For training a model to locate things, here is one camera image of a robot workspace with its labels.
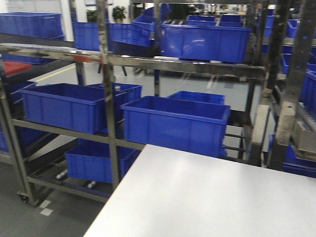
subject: storage bin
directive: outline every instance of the storage bin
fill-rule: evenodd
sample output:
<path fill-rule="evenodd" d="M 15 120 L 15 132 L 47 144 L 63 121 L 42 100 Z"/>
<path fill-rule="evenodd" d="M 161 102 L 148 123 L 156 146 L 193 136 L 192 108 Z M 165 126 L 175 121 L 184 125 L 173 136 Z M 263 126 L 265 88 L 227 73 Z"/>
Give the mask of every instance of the storage bin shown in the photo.
<path fill-rule="evenodd" d="M 219 22 L 220 26 L 242 27 L 242 18 L 240 15 L 224 14 Z"/>
<path fill-rule="evenodd" d="M 291 54 L 282 54 L 281 55 L 281 65 L 284 74 L 288 74 L 290 69 L 290 61 L 291 61 Z M 310 62 L 307 64 L 307 69 L 311 70 L 312 72 L 316 72 L 316 58 L 315 56 L 311 55 Z"/>
<path fill-rule="evenodd" d="M 73 22 L 75 48 L 99 51 L 98 23 Z"/>
<path fill-rule="evenodd" d="M 122 106 L 125 139 L 219 157 L 230 107 L 146 96 Z"/>
<path fill-rule="evenodd" d="M 111 40 L 135 44 L 140 46 L 153 46 L 154 40 L 151 39 L 151 30 L 134 24 L 111 23 Z"/>
<path fill-rule="evenodd" d="M 25 127 L 15 127 L 15 131 L 17 136 L 20 138 L 20 146 L 22 150 L 22 154 L 25 155 L 27 147 L 36 142 L 39 138 L 44 136 L 46 132 L 34 130 L 30 128 Z M 2 128 L 0 127 L 0 150 L 9 152 L 9 148 L 7 145 L 7 142 L 5 140 L 4 132 Z"/>
<path fill-rule="evenodd" d="M 216 17 L 189 15 L 187 22 L 188 22 L 188 25 L 190 26 L 215 26 Z"/>
<path fill-rule="evenodd" d="M 178 99 L 178 100 L 189 100 L 196 102 L 205 102 L 212 104 L 224 105 L 225 95 L 218 94 L 208 94 L 201 92 L 192 92 L 192 91 L 178 91 L 172 95 L 167 96 L 170 99 Z"/>
<path fill-rule="evenodd" d="M 290 38 L 295 38 L 300 20 L 288 20 L 286 25 L 286 33 Z"/>
<path fill-rule="evenodd" d="M 119 91 L 125 92 L 126 95 L 126 102 L 130 102 L 136 99 L 139 99 L 142 96 L 142 85 L 134 85 L 134 84 L 124 84 L 124 83 L 114 83 L 114 85 L 118 85 L 120 87 Z M 104 88 L 103 84 L 93 84 L 89 85 L 97 88 Z"/>
<path fill-rule="evenodd" d="M 307 72 L 303 84 L 302 101 L 305 108 L 316 118 L 316 73 Z"/>
<path fill-rule="evenodd" d="M 3 62 L 4 71 L 7 76 L 19 73 L 31 68 L 31 65 L 28 63 L 17 63 L 17 62 Z"/>
<path fill-rule="evenodd" d="M 9 94 L 11 96 L 11 100 L 14 104 L 22 103 L 22 94 L 19 92 L 20 89 L 27 89 L 36 86 L 36 82 L 26 81 L 14 86 L 9 87 Z"/>
<path fill-rule="evenodd" d="M 40 38 L 63 35 L 61 14 L 49 12 L 0 13 L 0 32 Z"/>
<path fill-rule="evenodd" d="M 155 19 L 149 15 L 140 15 L 135 20 L 132 21 L 134 25 L 143 27 L 152 32 L 155 31 Z"/>
<path fill-rule="evenodd" d="M 290 144 L 286 150 L 283 171 L 316 178 L 316 162 L 297 157 L 293 146 Z"/>
<path fill-rule="evenodd" d="M 261 52 L 267 53 L 268 49 L 269 49 L 268 45 L 262 45 Z M 292 50 L 293 50 L 293 46 L 283 45 L 283 47 L 282 47 L 282 53 L 292 54 Z"/>
<path fill-rule="evenodd" d="M 27 120 L 86 133 L 107 127 L 104 90 L 82 85 L 54 84 L 20 90 Z M 116 92 L 116 119 L 126 93 Z"/>
<path fill-rule="evenodd" d="M 132 166 L 140 151 L 118 147 L 121 177 Z M 108 144 L 85 141 L 65 153 L 68 176 L 112 183 L 112 168 Z"/>
<path fill-rule="evenodd" d="M 161 55 L 241 63 L 249 28 L 162 24 Z"/>

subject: shelf support bar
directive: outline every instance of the shelf support bar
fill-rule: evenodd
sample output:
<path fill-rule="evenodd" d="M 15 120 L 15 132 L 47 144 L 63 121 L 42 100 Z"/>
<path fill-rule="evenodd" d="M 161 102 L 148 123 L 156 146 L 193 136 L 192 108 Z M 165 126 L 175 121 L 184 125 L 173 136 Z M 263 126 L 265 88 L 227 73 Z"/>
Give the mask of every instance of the shelf support bar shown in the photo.
<path fill-rule="evenodd" d="M 296 120 L 297 104 L 302 91 L 316 27 L 316 0 L 305 0 L 303 4 L 302 19 L 294 41 L 286 87 L 280 102 L 281 111 L 275 139 L 268 159 L 268 167 L 276 170 L 283 168 L 286 150 Z"/>
<path fill-rule="evenodd" d="M 97 0 L 97 14 L 99 27 L 99 40 L 101 43 L 101 69 L 103 74 L 103 86 L 105 91 L 105 106 L 107 125 L 109 130 L 109 146 L 111 156 L 113 189 L 115 189 L 120 182 L 120 169 L 117 147 L 115 145 L 115 115 L 114 115 L 114 94 L 112 89 L 112 82 L 114 81 L 113 66 L 108 64 L 108 32 L 106 15 L 108 12 L 107 0 Z"/>

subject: white table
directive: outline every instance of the white table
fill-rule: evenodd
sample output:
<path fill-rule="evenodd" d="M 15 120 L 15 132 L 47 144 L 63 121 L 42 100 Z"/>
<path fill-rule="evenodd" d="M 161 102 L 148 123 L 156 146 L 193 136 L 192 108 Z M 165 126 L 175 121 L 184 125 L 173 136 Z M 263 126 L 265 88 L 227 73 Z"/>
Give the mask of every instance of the white table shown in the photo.
<path fill-rule="evenodd" d="M 84 237 L 315 237 L 316 179 L 147 145 Z"/>

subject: gray floor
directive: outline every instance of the gray floor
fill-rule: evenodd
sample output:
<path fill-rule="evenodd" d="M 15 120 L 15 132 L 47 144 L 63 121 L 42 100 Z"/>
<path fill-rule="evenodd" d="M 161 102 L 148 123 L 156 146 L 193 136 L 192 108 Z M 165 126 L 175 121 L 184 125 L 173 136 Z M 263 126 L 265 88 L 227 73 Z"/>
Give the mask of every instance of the gray floor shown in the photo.
<path fill-rule="evenodd" d="M 97 64 L 85 64 L 87 84 L 101 83 L 102 77 L 97 74 Z M 124 76 L 121 67 L 115 67 L 117 82 L 143 85 L 143 96 L 154 94 L 154 79 L 152 74 L 141 72 L 135 75 L 132 68 L 126 68 L 128 76 Z M 39 85 L 53 83 L 77 83 L 73 65 L 56 70 L 48 75 L 34 79 Z M 183 74 L 181 77 L 161 77 L 161 96 L 170 95 L 178 90 L 190 90 L 208 93 L 225 94 L 226 104 L 234 110 L 244 110 L 247 86 L 246 84 L 231 84 L 217 82 L 216 78 L 192 79 L 192 75 Z M 259 88 L 256 88 L 252 117 L 255 116 Z M 228 127 L 227 132 L 240 134 L 240 129 Z M 239 140 L 225 139 L 229 146 L 238 146 Z M 20 201 L 12 167 L 0 163 L 0 237 L 79 237 L 82 236 L 103 203 L 86 198 L 54 191 L 47 197 L 51 201 L 47 208 L 53 210 L 49 216 L 40 214 L 40 207 L 32 207 Z"/>

